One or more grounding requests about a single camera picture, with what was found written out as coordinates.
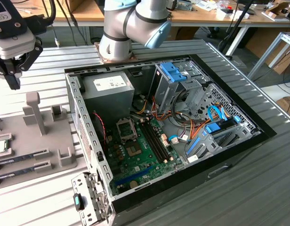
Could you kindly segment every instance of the red wire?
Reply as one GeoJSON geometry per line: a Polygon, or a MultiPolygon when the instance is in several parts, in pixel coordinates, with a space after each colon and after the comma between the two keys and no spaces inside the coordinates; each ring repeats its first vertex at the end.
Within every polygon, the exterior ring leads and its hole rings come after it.
{"type": "Polygon", "coordinates": [[[102,121],[102,119],[101,119],[101,117],[97,114],[97,113],[93,113],[95,116],[97,116],[97,118],[100,120],[100,122],[101,122],[101,125],[102,125],[102,128],[103,128],[103,136],[104,136],[104,148],[105,148],[105,137],[106,137],[106,135],[105,135],[105,126],[104,126],[104,123],[103,123],[103,121],[102,121]]]}

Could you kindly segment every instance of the chipset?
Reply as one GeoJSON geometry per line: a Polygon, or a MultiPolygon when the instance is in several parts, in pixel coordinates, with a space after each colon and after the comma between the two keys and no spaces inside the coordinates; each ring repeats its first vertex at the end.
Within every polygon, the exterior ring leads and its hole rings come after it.
{"type": "Polygon", "coordinates": [[[126,144],[125,148],[130,157],[133,157],[135,155],[142,153],[141,146],[139,145],[138,142],[132,142],[132,143],[126,144]]]}

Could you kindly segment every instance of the ram slot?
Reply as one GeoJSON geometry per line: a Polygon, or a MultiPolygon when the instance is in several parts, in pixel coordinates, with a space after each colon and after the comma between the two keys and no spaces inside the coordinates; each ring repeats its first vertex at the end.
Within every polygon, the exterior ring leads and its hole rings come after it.
{"type": "Polygon", "coordinates": [[[147,130],[145,129],[145,125],[142,124],[142,125],[140,126],[140,129],[141,129],[143,135],[145,136],[147,142],[149,143],[149,146],[151,147],[151,149],[152,149],[152,151],[153,151],[155,157],[157,158],[158,162],[159,162],[159,163],[163,162],[163,161],[164,161],[164,158],[163,158],[163,156],[160,154],[160,152],[157,151],[157,150],[158,150],[158,147],[157,147],[156,144],[153,142],[153,140],[152,140],[150,134],[149,134],[149,133],[147,132],[147,130]]]}
{"type": "Polygon", "coordinates": [[[149,123],[142,124],[141,128],[143,129],[142,131],[148,140],[155,157],[158,159],[158,162],[162,163],[164,160],[169,159],[170,156],[162,146],[161,141],[157,138],[153,128],[149,125],[149,123]]]}
{"type": "Polygon", "coordinates": [[[149,123],[147,123],[147,125],[145,125],[145,127],[148,129],[148,131],[152,135],[154,141],[159,146],[159,150],[161,151],[162,156],[164,156],[164,159],[166,159],[166,160],[170,159],[170,156],[169,156],[168,152],[166,151],[165,147],[162,145],[162,142],[160,141],[160,139],[156,136],[153,128],[151,127],[151,125],[149,123]]]}

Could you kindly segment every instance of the desk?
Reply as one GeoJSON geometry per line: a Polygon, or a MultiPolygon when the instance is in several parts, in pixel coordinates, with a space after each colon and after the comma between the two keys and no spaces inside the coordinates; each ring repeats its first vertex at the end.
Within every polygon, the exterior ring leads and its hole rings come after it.
{"type": "MultiPolygon", "coordinates": [[[[236,3],[231,0],[230,4],[233,8],[236,3]]],[[[32,6],[32,3],[26,2],[23,4],[17,4],[20,6],[32,6]]],[[[54,22],[55,26],[67,26],[65,18],[57,6],[57,15],[54,22]]],[[[193,6],[194,11],[182,11],[175,10],[172,12],[172,26],[188,26],[188,27],[228,27],[231,23],[230,18],[225,18],[224,20],[218,20],[216,17],[216,10],[210,12],[205,11],[201,8],[193,6]]],[[[45,14],[43,9],[30,10],[33,14],[45,14]]],[[[239,27],[238,34],[236,35],[234,41],[232,42],[226,55],[232,55],[239,45],[240,41],[244,37],[245,33],[250,27],[290,27],[290,23],[283,22],[273,22],[267,17],[263,16],[261,12],[264,10],[255,9],[256,15],[250,15],[249,19],[244,19],[239,27]]],[[[21,12],[22,16],[28,16],[29,14],[21,12]]],[[[76,20],[79,26],[103,26],[104,25],[104,15],[101,13],[98,5],[94,0],[85,0],[74,12],[76,20]]]]}
{"type": "MultiPolygon", "coordinates": [[[[290,226],[290,117],[203,40],[166,41],[158,49],[146,49],[138,43],[132,47],[139,59],[197,54],[278,135],[228,172],[129,226],[247,226],[261,222],[261,226],[290,226]]],[[[42,110],[61,104],[69,111],[64,69],[98,64],[100,59],[93,46],[44,49],[31,69],[23,73],[20,90],[10,90],[6,81],[0,80],[0,115],[19,114],[25,102],[21,94],[29,91],[39,92],[42,110]]],[[[0,225],[81,225],[71,179],[87,167],[75,127],[70,125],[78,166],[0,189],[0,225]]]]}

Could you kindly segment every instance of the cardboard box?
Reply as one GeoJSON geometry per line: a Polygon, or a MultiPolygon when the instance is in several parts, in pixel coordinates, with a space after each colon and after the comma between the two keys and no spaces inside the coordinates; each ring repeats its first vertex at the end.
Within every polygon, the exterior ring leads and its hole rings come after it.
{"type": "MultiPolygon", "coordinates": [[[[267,48],[272,44],[275,38],[278,36],[280,32],[290,32],[290,28],[276,28],[276,27],[259,27],[255,34],[251,37],[251,39],[246,44],[246,48],[255,54],[258,58],[261,58],[265,53],[267,48]]],[[[274,49],[274,51],[269,55],[266,59],[266,64],[270,64],[272,60],[278,55],[281,49],[286,45],[286,42],[281,41],[280,44],[274,49]]],[[[286,74],[290,74],[290,53],[286,56],[280,65],[276,66],[274,70],[278,74],[282,74],[285,69],[286,74]]]]}
{"type": "Polygon", "coordinates": [[[273,7],[266,10],[266,14],[273,19],[283,19],[285,14],[282,13],[282,9],[289,6],[289,2],[281,1],[276,3],[273,7]]]}
{"type": "Polygon", "coordinates": [[[199,27],[181,27],[175,40],[192,40],[199,27]]]}
{"type": "Polygon", "coordinates": [[[287,111],[288,106],[290,105],[290,97],[283,97],[280,100],[278,100],[277,105],[279,105],[284,111],[287,111]]]}
{"type": "Polygon", "coordinates": [[[166,41],[175,41],[179,28],[180,27],[171,27],[171,30],[167,36],[166,41]]]}
{"type": "MultiPolygon", "coordinates": [[[[78,8],[79,5],[81,5],[81,3],[82,3],[84,0],[59,0],[60,4],[61,4],[62,7],[64,8],[64,11],[65,11],[65,12],[68,12],[68,8],[67,8],[67,6],[66,6],[65,1],[68,2],[69,7],[70,7],[70,11],[73,12],[74,10],[76,10],[76,9],[78,8]]],[[[50,6],[50,2],[49,2],[49,0],[45,0],[45,4],[46,4],[46,7],[47,7],[48,11],[50,12],[50,10],[51,10],[51,6],[50,6]]],[[[43,8],[43,4],[42,4],[42,1],[41,1],[41,0],[34,0],[34,5],[43,8]]],[[[58,4],[57,4],[56,1],[55,1],[55,5],[56,5],[56,9],[57,9],[57,11],[58,11],[59,6],[58,6],[58,4]]]]}

